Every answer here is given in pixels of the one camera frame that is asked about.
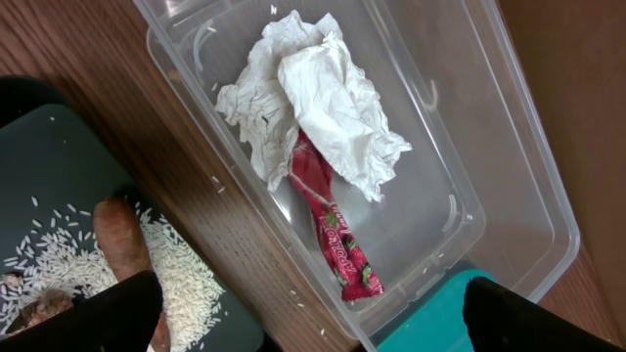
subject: brown food piece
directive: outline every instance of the brown food piece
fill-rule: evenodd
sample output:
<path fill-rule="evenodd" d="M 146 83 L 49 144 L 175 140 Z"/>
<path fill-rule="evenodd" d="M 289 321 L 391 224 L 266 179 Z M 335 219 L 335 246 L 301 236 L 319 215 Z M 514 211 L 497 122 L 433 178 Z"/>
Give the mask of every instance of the brown food piece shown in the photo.
<path fill-rule="evenodd" d="M 2 277 L 2 282 L 6 285 L 6 286 L 11 286 L 11 287 L 19 287 L 23 285 L 23 280 L 22 278 L 20 278 L 19 276 L 15 275 L 15 274 L 7 274 L 4 277 Z"/>
<path fill-rule="evenodd" d="M 121 199 L 109 198 L 96 205 L 94 231 L 100 249 L 118 281 L 152 270 L 150 254 L 133 210 Z M 165 314 L 161 313 L 150 342 L 156 352 L 170 350 Z"/>
<path fill-rule="evenodd" d="M 36 302 L 28 304 L 20 311 L 25 325 L 9 333 L 9 336 L 43 323 L 71 307 L 73 307 L 73 303 L 71 303 L 71 297 L 67 293 L 59 289 L 48 289 L 41 294 Z"/>

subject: white tissue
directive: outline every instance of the white tissue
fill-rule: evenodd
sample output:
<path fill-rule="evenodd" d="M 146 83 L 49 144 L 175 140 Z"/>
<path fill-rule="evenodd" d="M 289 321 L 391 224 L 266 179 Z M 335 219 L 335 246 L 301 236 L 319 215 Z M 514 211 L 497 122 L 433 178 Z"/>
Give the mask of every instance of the white tissue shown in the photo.
<path fill-rule="evenodd" d="M 223 87 L 217 97 L 215 108 L 226 114 L 226 122 L 240 125 L 240 141 L 252 145 L 250 163 L 270 191 L 276 191 L 289 173 L 298 131 L 293 107 L 278 80 L 278 65 L 285 56 L 321 44 L 331 31 L 341 32 L 331 15 L 313 25 L 303 22 L 297 11 L 268 24 L 237 82 Z"/>
<path fill-rule="evenodd" d="M 388 130 L 380 95 L 352 63 L 336 20 L 326 15 L 312 25 L 293 11 L 265 27 L 248 62 L 216 108 L 240 124 L 268 189 L 289 172 L 299 126 L 339 175 L 380 201 L 380 185 L 395 177 L 393 165 L 411 145 Z"/>

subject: dark cutting board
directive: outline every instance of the dark cutting board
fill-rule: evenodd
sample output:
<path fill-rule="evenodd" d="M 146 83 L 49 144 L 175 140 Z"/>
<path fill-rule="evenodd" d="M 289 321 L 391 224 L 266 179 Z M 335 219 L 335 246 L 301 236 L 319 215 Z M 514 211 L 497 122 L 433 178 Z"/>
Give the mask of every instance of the dark cutting board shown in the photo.
<path fill-rule="evenodd" d="M 14 95 L 17 91 L 6 90 L 7 81 L 22 86 L 23 92 L 18 98 L 8 100 L 9 95 L 3 95 L 3 91 Z M 33 89 L 32 93 L 29 93 L 29 87 Z M 0 81 L 0 96 L 4 96 L 4 99 L 0 97 L 0 104 L 3 100 L 6 103 L 0 109 L 0 259 L 16 255 L 16 246 L 34 228 L 32 219 L 43 224 L 39 233 L 45 234 L 54 216 L 53 209 L 64 217 L 70 215 L 70 221 L 78 221 L 84 234 L 93 231 L 91 218 L 72 213 L 68 203 L 78 210 L 92 212 L 95 204 L 106 197 L 128 195 L 131 206 L 140 200 L 143 209 L 153 208 L 153 218 L 160 215 L 150 198 L 137 187 L 79 116 L 63 105 L 40 105 L 50 101 L 39 99 L 42 92 L 44 97 L 57 94 L 29 79 L 3 78 Z M 21 112 L 25 114 L 17 119 L 8 117 L 11 113 L 20 115 Z M 37 207 L 31 197 L 38 199 Z M 65 219 L 56 221 L 67 224 Z M 77 233 L 74 230 L 77 228 L 64 227 Z M 40 235 L 30 236 L 35 243 Z M 81 246 L 93 249 L 93 242 L 84 242 Z M 4 263 L 0 265 L 1 273 L 11 270 Z M 224 283 L 216 280 L 226 289 L 219 299 L 222 308 L 216 316 L 221 323 L 201 340 L 204 350 L 257 351 L 266 348 L 268 338 L 263 329 Z M 199 347 L 200 343 L 191 351 L 199 351 Z"/>

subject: wooden surface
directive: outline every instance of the wooden surface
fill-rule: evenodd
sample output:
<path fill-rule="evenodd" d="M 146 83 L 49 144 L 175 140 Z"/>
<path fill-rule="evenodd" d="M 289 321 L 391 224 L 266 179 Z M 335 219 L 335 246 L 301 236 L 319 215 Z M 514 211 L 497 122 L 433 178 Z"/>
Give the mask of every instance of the wooden surface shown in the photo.
<path fill-rule="evenodd" d="M 500 0 L 500 5 L 624 340 L 626 2 Z"/>
<path fill-rule="evenodd" d="M 0 74 L 31 75 L 65 93 L 286 351 L 357 347 L 273 235 L 263 232 L 153 65 L 146 31 L 144 19 L 127 0 L 3 1 Z M 217 194 L 211 175 L 226 186 L 224 193 Z M 297 302 L 305 307 L 298 308 Z M 617 341 L 584 247 L 542 304 L 585 330 Z M 326 329 L 326 338 L 320 329 Z"/>

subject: crumpled tissue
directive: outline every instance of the crumpled tissue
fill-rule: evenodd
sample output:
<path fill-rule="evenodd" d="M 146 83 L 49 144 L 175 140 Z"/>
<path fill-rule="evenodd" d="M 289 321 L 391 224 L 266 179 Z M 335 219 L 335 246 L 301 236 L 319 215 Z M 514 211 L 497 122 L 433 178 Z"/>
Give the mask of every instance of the crumpled tissue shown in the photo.
<path fill-rule="evenodd" d="M 240 141 L 252 145 L 250 162 L 270 191 L 290 172 L 298 128 L 369 201 L 382 199 L 380 185 L 395 177 L 400 153 L 412 148 L 389 131 L 380 95 L 352 63 L 330 14 L 313 25 L 293 11 L 268 24 L 216 108 L 240 125 Z"/>

